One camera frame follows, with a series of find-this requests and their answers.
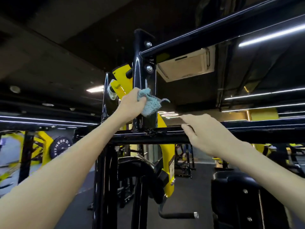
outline handle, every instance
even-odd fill
[[[198,212],[192,213],[163,213],[163,206],[167,200],[167,197],[164,196],[162,203],[159,205],[159,216],[163,219],[198,219]]]

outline led light strip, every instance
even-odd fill
[[[283,113],[278,113],[279,115],[281,114],[292,114],[292,113],[303,113],[305,111],[301,111],[301,112],[283,112]]]
[[[26,122],[26,121],[3,121],[4,123],[20,123],[20,124],[35,124],[35,125],[59,125],[59,126],[75,126],[75,127],[86,127],[85,125],[61,125],[61,124],[51,124],[51,123],[40,123],[40,122]]]
[[[234,122],[234,121],[248,121],[248,120],[244,119],[244,120],[231,120],[231,121],[220,121],[220,122]]]
[[[280,118],[303,118],[305,116],[290,116],[290,117],[280,117]]]
[[[27,118],[27,117],[0,116],[0,118],[23,119],[23,120],[36,120],[36,121],[53,121],[53,122],[63,122],[63,123],[84,124],[84,125],[97,125],[97,124],[95,124],[95,123],[85,123],[85,122],[76,122],[76,121],[60,121],[60,120],[40,119],[40,118]]]
[[[229,98],[225,98],[225,100],[234,100],[234,99],[240,99],[240,98],[249,98],[249,97],[253,97],[253,96],[264,96],[264,95],[270,95],[270,94],[277,94],[277,93],[283,93],[283,92],[296,92],[296,91],[303,91],[303,90],[305,90],[305,88],[295,88],[295,89],[289,89],[289,90],[283,90],[283,91],[277,91],[277,92],[265,92],[265,93],[246,95],[246,96],[229,97]]]
[[[282,31],[279,31],[279,32],[274,33],[274,34],[268,34],[266,36],[259,37],[257,39],[250,40],[250,41],[247,41],[247,42],[242,42],[238,46],[239,47],[248,46],[248,45],[258,43],[258,42],[263,42],[263,41],[266,41],[266,40],[269,40],[269,39],[272,39],[272,38],[277,38],[277,37],[282,36],[282,35],[291,34],[293,32],[303,30],[303,29],[305,29],[305,25],[293,27],[293,28],[290,28],[288,30],[282,30]]]
[[[245,108],[245,109],[236,109],[236,110],[226,110],[226,111],[221,111],[221,112],[238,112],[238,111],[246,111],[246,110],[252,110],[252,109],[280,108],[280,107],[299,106],[299,105],[305,105],[305,103],[299,103],[299,104],[284,104],[284,105],[275,105],[275,106],[259,107],[259,108]]]
[[[277,126],[296,126],[296,125],[305,125],[305,124],[293,124],[293,125],[267,125],[267,126],[249,126],[249,127],[234,127],[227,129],[236,129],[236,128],[265,128],[265,127],[277,127]]]
[[[166,119],[180,117],[179,114],[175,112],[158,111],[158,113],[160,114],[160,116],[165,117]]]

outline warning label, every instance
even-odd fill
[[[168,163],[170,167],[170,180],[174,177],[175,175],[175,162],[174,162],[175,156],[172,157],[170,162]]]

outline hex bolt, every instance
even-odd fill
[[[146,70],[147,70],[148,73],[152,73],[153,72],[153,67],[151,65],[147,65]]]
[[[144,44],[145,44],[146,48],[150,48],[152,46],[152,43],[149,41],[145,41]]]

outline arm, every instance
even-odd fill
[[[182,125],[193,146],[238,166],[305,222],[305,179],[258,153],[249,143],[238,140],[210,115],[181,118],[194,129]]]
[[[0,228],[54,228],[113,134],[142,112],[135,88],[116,112],[0,199]]]

